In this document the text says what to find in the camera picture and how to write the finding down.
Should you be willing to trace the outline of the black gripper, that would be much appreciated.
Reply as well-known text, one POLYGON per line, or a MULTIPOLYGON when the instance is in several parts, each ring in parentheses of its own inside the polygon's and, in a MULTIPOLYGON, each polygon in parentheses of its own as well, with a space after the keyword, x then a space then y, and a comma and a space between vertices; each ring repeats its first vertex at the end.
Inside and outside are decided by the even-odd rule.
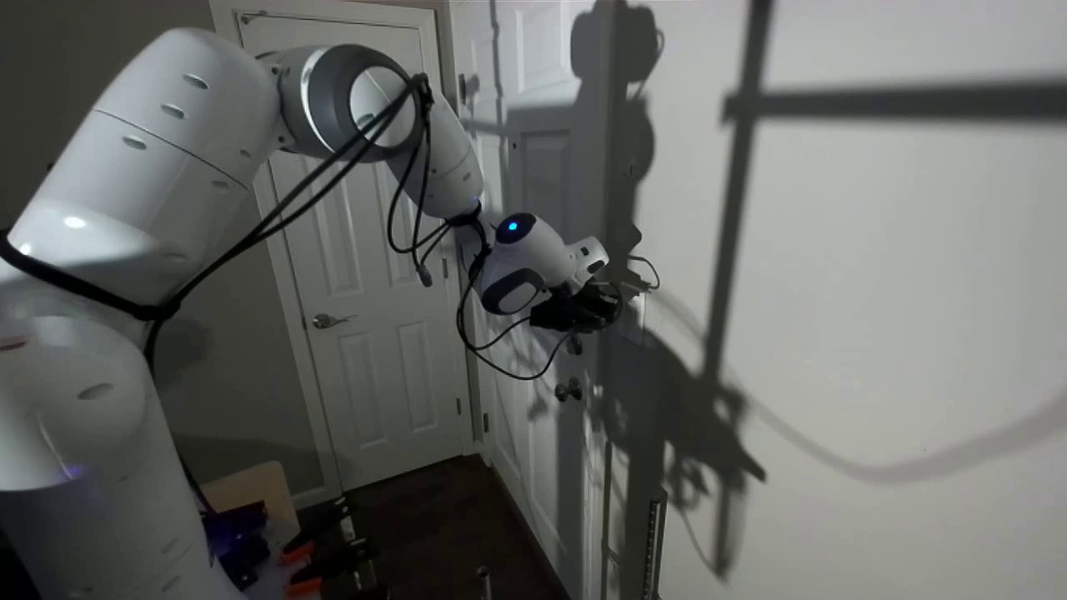
POLYGON ((610 325, 647 291, 651 282, 634 271, 595 271, 579 291, 555 287, 530 310, 530 322, 559 334, 592 334, 610 325))

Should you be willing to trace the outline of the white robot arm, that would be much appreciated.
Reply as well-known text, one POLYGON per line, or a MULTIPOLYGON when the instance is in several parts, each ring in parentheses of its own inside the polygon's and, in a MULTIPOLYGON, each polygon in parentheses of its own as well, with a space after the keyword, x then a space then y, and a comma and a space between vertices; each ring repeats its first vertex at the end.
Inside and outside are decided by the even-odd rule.
POLYGON ((636 292, 601 240, 489 209, 462 123, 392 55, 161 33, 3 234, 0 503, 39 600, 239 600, 149 353, 211 274, 360 163, 462 248, 462 299, 494 318, 577 338, 636 292))

